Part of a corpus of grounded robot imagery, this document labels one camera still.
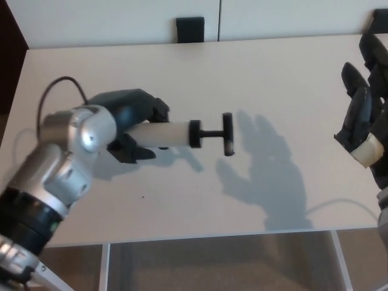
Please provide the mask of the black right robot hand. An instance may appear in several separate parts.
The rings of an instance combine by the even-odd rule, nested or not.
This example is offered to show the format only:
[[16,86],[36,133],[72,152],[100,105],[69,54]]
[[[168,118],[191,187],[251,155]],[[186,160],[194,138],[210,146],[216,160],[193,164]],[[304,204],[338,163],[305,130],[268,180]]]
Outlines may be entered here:
[[363,167],[379,187],[387,187],[387,49],[376,35],[365,33],[359,43],[369,77],[349,62],[341,77],[350,97],[341,130],[334,139]]

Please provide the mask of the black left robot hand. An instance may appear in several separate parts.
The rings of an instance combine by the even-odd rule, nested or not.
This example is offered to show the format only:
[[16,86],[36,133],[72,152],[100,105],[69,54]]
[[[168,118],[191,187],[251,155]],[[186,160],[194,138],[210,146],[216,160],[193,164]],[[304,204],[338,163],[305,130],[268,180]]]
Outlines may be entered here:
[[100,93],[89,99],[90,105],[105,107],[116,122],[116,137],[107,146],[108,152],[119,162],[136,164],[139,160],[156,158],[152,150],[139,145],[128,133],[144,121],[169,122],[169,106],[142,89]]

